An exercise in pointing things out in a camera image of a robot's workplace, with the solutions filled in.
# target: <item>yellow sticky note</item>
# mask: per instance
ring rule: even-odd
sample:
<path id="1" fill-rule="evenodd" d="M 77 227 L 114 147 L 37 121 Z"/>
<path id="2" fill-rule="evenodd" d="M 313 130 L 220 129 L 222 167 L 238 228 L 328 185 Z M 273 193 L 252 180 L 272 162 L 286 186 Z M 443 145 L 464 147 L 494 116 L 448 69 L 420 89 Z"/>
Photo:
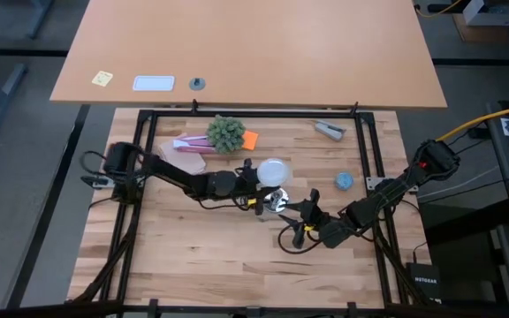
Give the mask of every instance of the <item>yellow sticky note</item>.
<path id="1" fill-rule="evenodd" d="M 256 140 L 258 139 L 258 133 L 245 131 L 243 134 L 243 139 L 245 143 L 243 144 L 244 149 L 255 150 Z"/>
<path id="2" fill-rule="evenodd" d="M 95 75 L 94 79 L 92 79 L 92 83 L 99 85 L 101 87 L 106 87 L 112 78 L 113 74 L 104 71 L 99 71 L 97 75 Z"/>

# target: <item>tan desk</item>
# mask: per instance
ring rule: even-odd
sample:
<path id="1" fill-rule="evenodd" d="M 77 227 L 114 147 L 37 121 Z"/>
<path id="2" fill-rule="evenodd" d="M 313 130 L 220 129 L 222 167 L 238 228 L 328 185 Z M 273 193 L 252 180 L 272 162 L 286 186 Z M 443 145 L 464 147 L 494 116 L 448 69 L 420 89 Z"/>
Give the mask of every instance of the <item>tan desk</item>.
<path id="1" fill-rule="evenodd" d="M 134 92 L 138 75 L 175 86 Z M 446 107 L 410 0 L 92 0 L 50 99 Z"/>
<path id="2" fill-rule="evenodd" d="M 116 111 L 108 144 L 133 139 L 138 112 Z M 407 163 L 396 114 L 378 111 L 375 116 L 386 174 L 398 176 Z M 153 149 L 182 132 L 203 133 L 212 120 L 161 117 Z M 256 150 L 230 156 L 205 155 L 208 170 L 232 170 L 247 157 L 253 159 L 254 166 L 268 157 L 278 157 L 292 169 L 292 178 L 283 185 L 292 201 L 307 198 L 314 187 L 321 192 L 321 208 L 335 212 L 366 195 L 354 120 L 331 120 L 347 129 L 341 142 L 316 132 L 310 119 L 241 120 L 247 129 L 260 134 Z M 348 192 L 333 185 L 333 178 L 342 170 L 350 171 L 354 177 Z M 110 192 L 101 190 L 95 192 L 94 200 L 109 196 Z M 406 198 L 415 203 L 414 197 Z M 107 202 L 90 210 L 69 298 L 82 293 L 105 263 L 117 208 L 117 203 Z M 383 307 L 372 244 L 350 238 L 336 249 L 319 246 L 306 254 L 290 255 L 277 246 L 278 232 L 285 223 L 266 214 L 264 220 L 257 219 L 254 212 L 237 208 L 201 209 L 177 187 L 150 178 L 125 303 L 146 305 L 149 299 L 156 298 L 166 306 L 345 307 L 347 301 L 355 301 L 359 308 Z M 411 261 L 414 247 L 425 241 L 420 215 L 402 203 L 394 221 L 402 261 Z M 291 242 L 291 238 L 292 235 L 287 235 L 285 242 Z M 427 247 L 418 251 L 419 258 L 429 262 Z M 112 298 L 118 277 L 119 270 L 114 274 Z M 395 290 L 390 265 L 389 278 Z M 395 291 L 392 298 L 398 299 Z"/>

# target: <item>blue toy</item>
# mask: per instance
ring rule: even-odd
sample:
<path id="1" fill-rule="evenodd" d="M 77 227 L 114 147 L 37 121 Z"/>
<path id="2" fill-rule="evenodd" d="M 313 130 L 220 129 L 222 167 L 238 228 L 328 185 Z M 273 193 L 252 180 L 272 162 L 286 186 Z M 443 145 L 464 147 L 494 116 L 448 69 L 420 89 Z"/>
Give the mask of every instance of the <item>blue toy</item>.
<path id="1" fill-rule="evenodd" d="M 335 186 L 339 190 L 347 191 L 353 185 L 353 177 L 348 172 L 341 172 L 335 178 Z"/>

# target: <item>potted succulent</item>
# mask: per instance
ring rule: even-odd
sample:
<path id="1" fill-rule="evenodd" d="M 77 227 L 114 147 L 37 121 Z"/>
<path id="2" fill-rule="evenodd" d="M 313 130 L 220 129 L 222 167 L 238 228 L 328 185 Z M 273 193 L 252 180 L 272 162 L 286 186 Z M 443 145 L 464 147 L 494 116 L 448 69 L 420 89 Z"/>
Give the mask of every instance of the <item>potted succulent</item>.
<path id="1" fill-rule="evenodd" d="M 245 143 L 244 133 L 245 126 L 237 118 L 219 115 L 216 115 L 216 120 L 209 124 L 206 131 L 209 143 L 219 154 L 230 154 L 241 149 Z"/>

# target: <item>yellow cable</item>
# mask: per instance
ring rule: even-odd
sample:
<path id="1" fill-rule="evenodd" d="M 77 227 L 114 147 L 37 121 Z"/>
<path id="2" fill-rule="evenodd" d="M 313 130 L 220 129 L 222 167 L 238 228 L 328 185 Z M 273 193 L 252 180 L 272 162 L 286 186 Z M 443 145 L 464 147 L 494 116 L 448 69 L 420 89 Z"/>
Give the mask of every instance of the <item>yellow cable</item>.
<path id="1" fill-rule="evenodd" d="M 460 125 L 459 127 L 451 130 L 450 132 L 444 134 L 443 136 L 437 138 L 437 141 L 441 141 L 441 140 L 446 140 L 447 138 L 453 136 L 455 133 L 458 133 L 460 132 L 461 130 L 471 126 L 471 125 L 476 125 L 484 120 L 488 120 L 488 119 L 492 119 L 492 118 L 495 118 L 495 117 L 500 117 L 500 116 L 504 116 L 504 115 L 507 115 L 509 114 L 509 110 L 501 110 L 501 111 L 497 111 L 495 113 L 492 113 L 492 114 L 488 114 L 488 115 L 485 115 L 485 116 L 482 116 L 482 117 L 478 117 L 476 119 L 473 119 L 463 125 Z"/>
<path id="2" fill-rule="evenodd" d="M 438 16 L 439 14 L 441 13 L 445 13 L 447 11 L 449 11 L 450 9 L 452 9 L 455 5 L 459 4 L 461 1 L 463 0 L 457 0 L 454 4 L 451 4 L 449 5 L 448 7 L 444 8 L 442 11 L 439 11 L 438 13 L 436 14 L 431 14 L 431 15 L 427 15 L 427 14 L 423 14 L 421 11 L 415 9 L 415 11 L 417 12 L 417 14 L 421 15 L 422 17 L 424 18 L 433 18 L 433 17 L 436 17 Z"/>

